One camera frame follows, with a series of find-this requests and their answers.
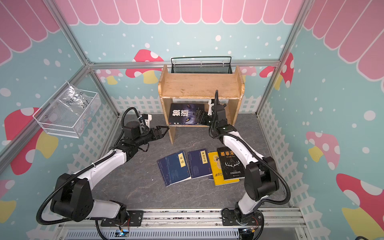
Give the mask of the black wolf book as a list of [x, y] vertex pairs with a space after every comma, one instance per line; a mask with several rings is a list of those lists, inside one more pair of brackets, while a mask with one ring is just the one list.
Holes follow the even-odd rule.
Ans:
[[197, 111], [204, 111], [204, 104], [195, 103], [171, 103], [170, 125], [197, 125]]

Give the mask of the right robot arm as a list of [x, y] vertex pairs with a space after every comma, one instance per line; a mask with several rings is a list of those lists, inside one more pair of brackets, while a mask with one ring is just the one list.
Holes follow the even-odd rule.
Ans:
[[240, 225], [245, 225], [257, 217], [258, 208], [264, 203], [284, 205], [291, 199], [291, 190], [286, 180], [278, 173], [276, 162], [271, 157], [264, 157], [240, 136], [236, 128], [226, 118], [226, 105], [219, 100], [210, 100], [209, 111], [197, 111], [198, 123], [209, 126], [212, 138], [220, 140], [224, 146], [234, 152], [245, 170], [244, 186], [246, 193], [239, 200], [229, 215]]

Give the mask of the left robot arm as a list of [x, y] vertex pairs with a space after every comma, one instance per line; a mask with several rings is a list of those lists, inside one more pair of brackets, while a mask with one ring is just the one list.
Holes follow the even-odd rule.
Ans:
[[129, 122], [110, 151], [74, 174], [62, 174], [54, 191], [43, 201], [36, 215], [40, 225], [56, 225], [83, 220], [107, 220], [120, 226], [129, 220], [127, 206], [117, 201], [93, 198], [92, 189], [113, 170], [122, 166], [141, 150], [143, 145], [162, 139], [168, 126], [149, 128], [145, 123]]

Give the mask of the black deer antler book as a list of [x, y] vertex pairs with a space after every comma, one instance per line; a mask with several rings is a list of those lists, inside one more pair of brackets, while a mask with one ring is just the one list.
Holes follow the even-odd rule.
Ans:
[[235, 153], [228, 147], [217, 148], [225, 181], [245, 178], [245, 167]]

